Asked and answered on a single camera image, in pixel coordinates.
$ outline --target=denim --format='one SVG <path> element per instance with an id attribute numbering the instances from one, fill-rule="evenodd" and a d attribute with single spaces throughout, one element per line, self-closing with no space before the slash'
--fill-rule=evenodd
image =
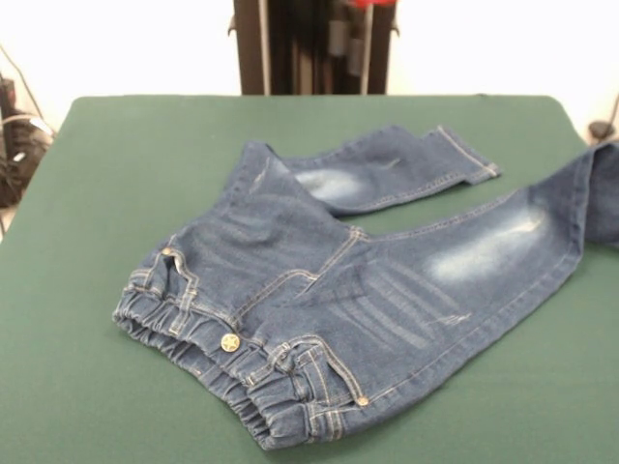
<path id="1" fill-rule="evenodd" d="M 585 239 L 619 247 L 613 144 L 413 230 L 338 220 L 499 174 L 444 128 L 386 128 L 310 159 L 248 143 L 214 207 L 131 274 L 113 319 L 225 401 L 265 450 L 358 432 L 550 297 Z M 227 334 L 235 351 L 222 349 Z"/>

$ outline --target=green table surface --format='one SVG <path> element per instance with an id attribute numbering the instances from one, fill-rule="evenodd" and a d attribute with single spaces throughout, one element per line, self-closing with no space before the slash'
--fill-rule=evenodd
<path id="1" fill-rule="evenodd" d="M 451 127 L 503 177 L 351 219 L 455 214 L 579 154 L 544 97 L 78 100 L 0 245 L 2 463 L 617 463 L 619 253 L 569 282 L 443 388 L 336 443 L 265 452 L 190 374 L 111 322 L 129 272 L 209 208 L 249 139 L 308 156 L 388 124 Z"/>

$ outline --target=front pocket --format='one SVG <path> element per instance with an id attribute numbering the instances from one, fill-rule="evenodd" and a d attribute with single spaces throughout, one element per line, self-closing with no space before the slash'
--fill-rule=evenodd
<path id="1" fill-rule="evenodd" d="M 301 348 L 307 346 L 296 358 L 296 367 L 308 379 L 315 401 L 324 406 L 342 406 L 352 402 L 367 404 L 367 398 L 353 373 L 323 339 L 307 336 L 297 344 Z"/>

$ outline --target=black cable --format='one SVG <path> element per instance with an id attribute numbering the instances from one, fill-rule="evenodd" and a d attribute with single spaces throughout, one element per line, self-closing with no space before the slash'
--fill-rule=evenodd
<path id="1" fill-rule="evenodd" d="M 612 123 L 614 123 L 615 118 L 617 117 L 617 108 L 619 107 L 619 94 L 617 94 L 617 97 L 615 98 L 615 105 L 612 108 L 612 112 L 610 113 L 610 118 L 608 119 L 608 126 L 606 127 L 606 130 L 604 131 L 604 133 L 602 134 L 602 137 L 600 137 L 600 141 L 605 140 L 607 137 L 609 137 L 612 134 Z"/>
<path id="2" fill-rule="evenodd" d="M 21 79 L 21 83 L 23 84 L 24 88 L 26 89 L 26 92 L 28 93 L 28 97 L 30 97 L 30 100 L 35 105 L 35 109 L 37 110 L 37 115 L 41 119 L 44 119 L 43 113 L 41 112 L 41 109 L 39 108 L 39 104 L 37 103 L 37 101 L 35 100 L 34 96 L 32 95 L 32 92 L 30 91 L 30 87 L 28 87 L 28 84 L 26 83 L 26 79 L 23 76 L 23 73 L 21 72 L 21 69 L 15 64 L 15 61 L 13 61 L 11 59 L 11 56 L 9 56 L 9 53 L 7 53 L 7 50 L 4 49 L 4 46 L 2 46 L 1 43 L 0 43 L 0 52 L 2 52 L 2 54 L 7 58 L 7 61 L 17 71 L 17 74 L 19 75 L 19 79 Z"/>

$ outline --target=white wall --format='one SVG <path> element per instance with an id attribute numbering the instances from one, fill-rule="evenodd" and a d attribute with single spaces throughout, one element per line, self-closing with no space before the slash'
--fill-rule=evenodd
<path id="1" fill-rule="evenodd" d="M 0 42 L 55 127 L 82 95 L 240 94 L 232 0 L 4 3 L 22 20 Z M 619 2 L 570 3 L 400 0 L 389 93 L 548 94 L 585 133 L 619 92 Z"/>
<path id="2" fill-rule="evenodd" d="M 579 133 L 619 93 L 617 0 L 400 0 L 390 94 L 543 94 Z"/>
<path id="3" fill-rule="evenodd" d="M 0 3 L 0 43 L 56 128 L 83 95 L 241 93 L 231 0 Z"/>

